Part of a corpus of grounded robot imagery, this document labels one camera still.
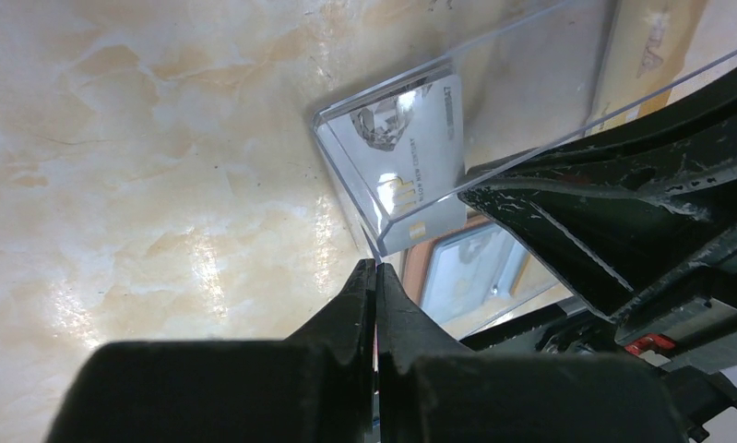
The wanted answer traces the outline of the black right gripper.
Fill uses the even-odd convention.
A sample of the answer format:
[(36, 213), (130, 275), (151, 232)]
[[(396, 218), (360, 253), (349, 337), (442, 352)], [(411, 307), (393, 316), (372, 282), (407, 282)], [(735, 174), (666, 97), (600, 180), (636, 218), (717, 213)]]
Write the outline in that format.
[(631, 123), (485, 170), (460, 200), (596, 315), (626, 317), (557, 305), (534, 350), (645, 360), (705, 441), (707, 421), (737, 411), (724, 373), (737, 365), (737, 67)]

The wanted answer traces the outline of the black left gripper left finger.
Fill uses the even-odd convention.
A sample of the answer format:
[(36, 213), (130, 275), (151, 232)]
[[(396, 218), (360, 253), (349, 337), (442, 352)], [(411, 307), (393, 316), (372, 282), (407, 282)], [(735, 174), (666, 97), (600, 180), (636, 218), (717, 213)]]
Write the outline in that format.
[(115, 341), (80, 368), (51, 442), (362, 442), (376, 265), (282, 340)]

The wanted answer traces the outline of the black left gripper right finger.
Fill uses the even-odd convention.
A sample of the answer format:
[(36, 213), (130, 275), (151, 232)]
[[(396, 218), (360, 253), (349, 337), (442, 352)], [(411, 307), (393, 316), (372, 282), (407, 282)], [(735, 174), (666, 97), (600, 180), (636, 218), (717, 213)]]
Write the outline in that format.
[(661, 382), (617, 355), (476, 352), (376, 269), (385, 442), (684, 442)]

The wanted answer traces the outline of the brown leather card holder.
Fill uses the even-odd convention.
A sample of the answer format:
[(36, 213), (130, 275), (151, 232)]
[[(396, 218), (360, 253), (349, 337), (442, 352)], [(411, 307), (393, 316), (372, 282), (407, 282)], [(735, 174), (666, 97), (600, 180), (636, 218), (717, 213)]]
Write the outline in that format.
[(461, 229), (410, 248), (401, 282), (457, 339), (572, 296), (511, 233), (476, 213)]

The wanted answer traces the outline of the silver VIP card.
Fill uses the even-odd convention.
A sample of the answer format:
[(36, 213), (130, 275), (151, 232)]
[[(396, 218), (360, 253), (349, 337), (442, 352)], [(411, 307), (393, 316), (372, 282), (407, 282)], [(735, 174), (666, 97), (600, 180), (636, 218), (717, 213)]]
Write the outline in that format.
[(450, 195), (464, 174), (458, 75), (422, 78), (339, 111), (314, 133), (378, 256), (465, 224), (464, 204)]
[(495, 224), (452, 234), (433, 248), (421, 308), (443, 325), (488, 302), (508, 301), (528, 258), (526, 248)]

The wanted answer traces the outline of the clear acrylic card box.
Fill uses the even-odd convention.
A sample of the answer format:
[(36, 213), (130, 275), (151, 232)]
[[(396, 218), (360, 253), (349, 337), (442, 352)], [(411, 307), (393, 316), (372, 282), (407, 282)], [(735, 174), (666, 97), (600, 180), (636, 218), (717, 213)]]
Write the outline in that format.
[[(335, 182), (355, 242), (378, 256), (327, 160), (315, 126), (422, 78), (456, 74), (462, 84), (464, 174), (451, 197), (479, 178), (483, 163), (588, 135), (602, 61), (619, 1), (441, 1), (444, 43), (420, 65), (317, 111), (311, 129)], [(737, 1), (706, 1), (684, 59), (665, 88), (673, 101), (737, 65)]]

